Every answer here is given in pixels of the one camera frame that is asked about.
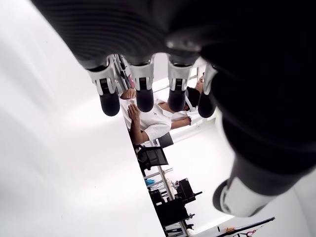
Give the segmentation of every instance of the white polo shirt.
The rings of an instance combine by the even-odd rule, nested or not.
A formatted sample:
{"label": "white polo shirt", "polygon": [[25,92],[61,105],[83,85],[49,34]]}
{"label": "white polo shirt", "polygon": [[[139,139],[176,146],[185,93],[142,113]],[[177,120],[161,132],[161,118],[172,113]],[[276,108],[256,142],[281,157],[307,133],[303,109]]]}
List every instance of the white polo shirt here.
{"label": "white polo shirt", "polygon": [[[164,102],[158,98],[154,99],[154,107],[147,113],[140,112],[140,129],[148,135],[149,140],[154,140],[162,137],[166,133],[168,133],[171,129],[171,118],[173,113],[163,110],[158,104]],[[120,108],[124,115],[124,119],[127,125],[128,130],[130,130],[130,126],[132,120],[128,116],[128,106],[131,103],[135,103],[137,105],[136,99],[122,100],[119,99]]]}
{"label": "white polo shirt", "polygon": [[197,123],[198,121],[202,120],[203,118],[198,114],[198,108],[196,107],[193,111],[180,111],[177,113],[174,113],[171,120],[174,121],[178,121],[178,120],[182,120],[185,119],[186,117],[190,117],[191,119],[191,124],[193,125],[195,123]]}

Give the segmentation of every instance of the metal rod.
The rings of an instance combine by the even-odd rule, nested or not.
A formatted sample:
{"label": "metal rod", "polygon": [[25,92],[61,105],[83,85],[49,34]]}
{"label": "metal rod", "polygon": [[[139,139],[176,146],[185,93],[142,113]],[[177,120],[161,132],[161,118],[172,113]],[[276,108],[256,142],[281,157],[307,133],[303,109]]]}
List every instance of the metal rod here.
{"label": "metal rod", "polygon": [[155,182],[155,183],[153,183],[153,184],[147,185],[147,188],[150,188],[151,186],[154,186],[154,185],[160,184],[160,183],[162,183],[162,180],[160,180],[160,181],[158,181],[158,182]]}
{"label": "metal rod", "polygon": [[179,223],[180,223],[180,227],[181,227],[181,229],[182,229],[182,231],[183,231],[183,235],[184,235],[185,237],[189,236],[188,230],[187,230],[187,228],[186,228],[184,222],[183,222],[183,221],[180,221]]}
{"label": "metal rod", "polygon": [[167,194],[168,194],[170,200],[174,200],[173,195],[171,194],[170,187],[168,185],[168,182],[166,180],[166,177],[164,175],[164,172],[163,172],[161,166],[159,165],[159,166],[157,166],[157,168],[158,168],[159,174],[161,176],[161,181],[164,183],[164,187],[166,188],[166,191],[167,191]]}
{"label": "metal rod", "polygon": [[[166,177],[165,177],[165,175],[164,175],[164,171],[162,170],[162,168],[161,168],[160,165],[157,166],[157,167],[158,167],[158,171],[159,171],[159,173],[160,173],[160,175],[161,175],[162,181],[163,181],[163,183],[164,183],[164,188],[166,189],[167,194],[168,194],[170,200],[174,200],[174,197],[173,197],[172,192],[171,192],[171,190],[170,190],[170,187],[169,187],[169,185],[168,185],[167,179],[166,179]],[[184,236],[184,237],[189,236],[188,230],[187,230],[187,228],[186,228],[184,222],[183,222],[183,221],[180,221],[179,224],[180,224],[180,227],[181,227],[181,229],[182,229],[183,236]]]}
{"label": "metal rod", "polygon": [[154,177],[154,176],[156,176],[156,175],[159,175],[159,172],[156,172],[156,173],[147,175],[147,176],[144,177],[144,179],[149,179],[149,178]]}
{"label": "metal rod", "polygon": [[236,233],[238,233],[238,232],[240,232],[240,231],[248,230],[248,229],[250,229],[250,228],[263,225],[263,224],[265,224],[265,223],[268,223],[268,222],[270,222],[270,221],[273,221],[274,219],[275,219],[275,217],[272,217],[272,218],[267,219],[267,220],[265,220],[265,221],[261,221],[261,222],[258,222],[258,223],[255,223],[255,224],[252,224],[252,225],[249,225],[249,226],[245,226],[245,227],[240,228],[240,229],[238,229],[238,230],[234,230],[234,231],[231,231],[231,232],[228,232],[228,233],[224,233],[224,234],[221,234],[221,235],[216,236],[216,237],[230,236],[230,235],[236,234]]}
{"label": "metal rod", "polygon": [[165,173],[168,173],[168,172],[170,172],[170,171],[173,171],[173,168],[166,169],[164,172],[165,172]]}
{"label": "metal rod", "polygon": [[[198,77],[197,77],[197,76],[193,76],[193,77],[189,78],[189,80],[192,80],[192,79],[195,79],[195,78],[198,78]],[[160,89],[158,89],[158,90],[155,90],[154,93],[155,93],[155,92],[158,92],[158,91],[161,91],[161,90],[165,90],[165,89],[167,89],[167,88],[170,88],[169,83],[168,83],[168,85],[166,85],[165,87],[162,87],[162,88],[160,88]]]}
{"label": "metal rod", "polygon": [[125,87],[125,90],[128,90],[128,86],[127,86],[127,84],[126,84],[126,82],[125,82],[124,79],[122,79],[122,82],[123,82],[123,85],[124,85],[124,87]]}

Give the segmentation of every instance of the black equipment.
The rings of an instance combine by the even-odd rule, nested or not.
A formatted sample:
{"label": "black equipment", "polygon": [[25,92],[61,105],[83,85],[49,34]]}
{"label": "black equipment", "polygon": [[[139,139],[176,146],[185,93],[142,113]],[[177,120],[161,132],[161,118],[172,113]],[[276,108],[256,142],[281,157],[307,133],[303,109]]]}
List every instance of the black equipment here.
{"label": "black equipment", "polygon": [[168,102],[173,111],[184,106],[190,70],[199,56],[208,69],[216,69],[213,77],[205,71],[198,111],[208,117],[215,106],[220,109],[236,153],[230,178],[213,197],[218,210],[251,216],[314,169],[313,2],[32,2],[87,70],[109,116],[119,112],[111,54],[128,61],[137,105],[144,112],[153,106],[155,53],[169,57]]}
{"label": "black equipment", "polygon": [[161,195],[161,192],[159,190],[149,191],[149,195],[150,195],[150,198],[152,199],[154,205],[156,205],[157,203],[160,203],[160,202],[165,203],[165,201]]}
{"label": "black equipment", "polygon": [[183,202],[183,204],[187,204],[191,201],[196,200],[196,196],[203,193],[199,192],[195,194],[192,191],[191,185],[187,178],[177,181],[175,184],[179,186],[176,188],[177,194],[175,194],[174,196],[175,198],[179,198]]}
{"label": "black equipment", "polygon": [[171,200],[161,205],[154,206],[159,221],[163,227],[189,218],[187,210],[180,199]]}

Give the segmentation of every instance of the man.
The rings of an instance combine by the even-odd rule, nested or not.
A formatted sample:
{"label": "man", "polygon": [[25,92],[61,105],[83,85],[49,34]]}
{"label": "man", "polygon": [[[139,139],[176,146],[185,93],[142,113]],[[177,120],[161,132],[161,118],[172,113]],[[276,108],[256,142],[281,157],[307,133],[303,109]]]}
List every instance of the man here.
{"label": "man", "polygon": [[[197,106],[199,98],[197,91],[190,87],[187,90],[191,105]],[[170,109],[167,102],[158,99],[154,95],[153,109],[147,113],[141,112],[137,108],[136,91],[134,89],[123,92],[119,102],[133,145],[140,145],[160,138],[169,132],[171,118],[175,112]],[[183,110],[189,109],[186,103]]]}
{"label": "man", "polygon": [[[195,92],[195,98],[197,98],[196,105],[193,107],[196,107],[198,105],[199,96],[203,91],[203,83],[204,83],[204,73],[203,76],[200,77],[200,79],[197,81],[197,84],[195,86],[195,90],[198,92]],[[172,116],[172,124],[171,129],[176,129],[184,126],[191,125],[193,123],[196,123],[198,120],[201,119],[201,116],[198,114],[198,110],[195,109],[194,111],[181,111],[178,113],[175,113]]]}

